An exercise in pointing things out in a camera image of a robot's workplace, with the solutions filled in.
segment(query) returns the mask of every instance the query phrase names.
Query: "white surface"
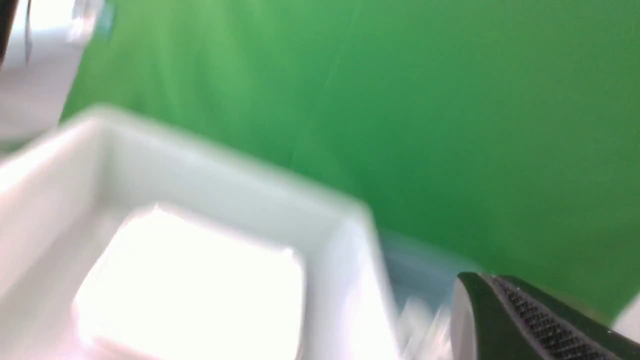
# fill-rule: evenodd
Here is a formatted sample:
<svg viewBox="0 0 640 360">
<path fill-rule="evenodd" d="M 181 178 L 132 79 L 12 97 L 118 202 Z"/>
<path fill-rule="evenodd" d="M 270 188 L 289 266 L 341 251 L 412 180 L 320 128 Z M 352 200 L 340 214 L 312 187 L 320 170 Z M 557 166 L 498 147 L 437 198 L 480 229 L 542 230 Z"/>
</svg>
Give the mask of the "white surface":
<svg viewBox="0 0 640 360">
<path fill-rule="evenodd" d="M 295 360 L 304 278 L 293 249 L 159 205 L 125 221 L 80 287 L 74 314 L 98 351 Z"/>
<path fill-rule="evenodd" d="M 1 359 L 91 359 L 72 299 L 126 215 L 155 202 L 304 256 L 302 359 L 398 358 L 371 216 L 353 199 L 104 108 L 14 154 L 0 179 Z"/>
<path fill-rule="evenodd" d="M 31 57 L 29 63 L 39 65 L 65 54 L 73 26 L 76 0 L 31 0 Z M 24 68 L 26 65 L 25 36 L 29 0 L 19 0 L 15 11 L 3 71 Z"/>
<path fill-rule="evenodd" d="M 25 142 L 60 118 L 83 47 L 67 41 L 76 0 L 32 0 L 31 59 L 25 63 L 28 0 L 20 0 L 0 67 L 0 142 Z"/>
<path fill-rule="evenodd" d="M 81 56 L 69 48 L 49 61 L 0 71 L 0 141 L 28 140 L 58 124 Z"/>
<path fill-rule="evenodd" d="M 640 293 L 618 315 L 613 329 L 636 343 L 640 343 Z"/>
</svg>

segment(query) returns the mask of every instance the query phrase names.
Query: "white plastic bin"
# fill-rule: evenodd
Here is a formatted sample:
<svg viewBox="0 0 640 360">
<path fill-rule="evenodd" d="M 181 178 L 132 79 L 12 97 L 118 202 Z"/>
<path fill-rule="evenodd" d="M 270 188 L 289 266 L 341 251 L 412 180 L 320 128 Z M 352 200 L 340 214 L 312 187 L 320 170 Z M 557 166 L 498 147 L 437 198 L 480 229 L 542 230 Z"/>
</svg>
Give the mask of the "white plastic bin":
<svg viewBox="0 0 640 360">
<path fill-rule="evenodd" d="M 305 256 L 303 359 L 398 358 L 396 310 L 365 206 L 180 131 L 94 108 L 0 167 L 1 359 L 86 359 L 72 331 L 73 297 L 124 218 L 155 202 Z"/>
</svg>

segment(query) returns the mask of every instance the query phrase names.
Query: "metal mesh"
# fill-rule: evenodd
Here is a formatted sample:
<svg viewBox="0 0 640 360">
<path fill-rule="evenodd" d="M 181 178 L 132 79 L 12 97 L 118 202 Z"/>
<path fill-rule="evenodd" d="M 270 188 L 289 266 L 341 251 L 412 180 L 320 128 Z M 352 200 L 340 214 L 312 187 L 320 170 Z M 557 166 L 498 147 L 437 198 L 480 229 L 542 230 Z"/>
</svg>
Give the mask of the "metal mesh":
<svg viewBox="0 0 640 360">
<path fill-rule="evenodd" d="M 540 308 L 528 296 L 510 283 L 493 278 L 515 314 L 548 354 L 557 360 L 608 360 L 608 357 L 589 346 L 571 329 L 561 325 L 552 313 Z"/>
</svg>

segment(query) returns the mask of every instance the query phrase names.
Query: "white foam block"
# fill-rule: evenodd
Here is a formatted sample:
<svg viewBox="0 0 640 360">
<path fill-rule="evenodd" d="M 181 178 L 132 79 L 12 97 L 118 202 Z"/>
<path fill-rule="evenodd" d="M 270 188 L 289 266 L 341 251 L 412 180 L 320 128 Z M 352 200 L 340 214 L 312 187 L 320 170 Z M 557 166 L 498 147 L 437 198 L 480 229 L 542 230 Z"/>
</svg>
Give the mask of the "white foam block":
<svg viewBox="0 0 640 360">
<path fill-rule="evenodd" d="M 156 206 L 131 215 L 72 306 L 93 348 L 158 360 L 294 360 L 303 261 L 289 248 Z"/>
</svg>

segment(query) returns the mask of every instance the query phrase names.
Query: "green screen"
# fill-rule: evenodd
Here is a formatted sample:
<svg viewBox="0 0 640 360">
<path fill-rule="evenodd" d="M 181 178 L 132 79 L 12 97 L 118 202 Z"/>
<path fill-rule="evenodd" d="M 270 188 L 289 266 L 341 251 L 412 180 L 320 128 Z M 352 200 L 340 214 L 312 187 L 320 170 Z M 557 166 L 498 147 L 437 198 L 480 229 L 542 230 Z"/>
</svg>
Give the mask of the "green screen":
<svg viewBox="0 0 640 360">
<path fill-rule="evenodd" d="M 114 4 L 65 117 L 186 128 L 602 320 L 639 289 L 639 1 Z"/>
</svg>

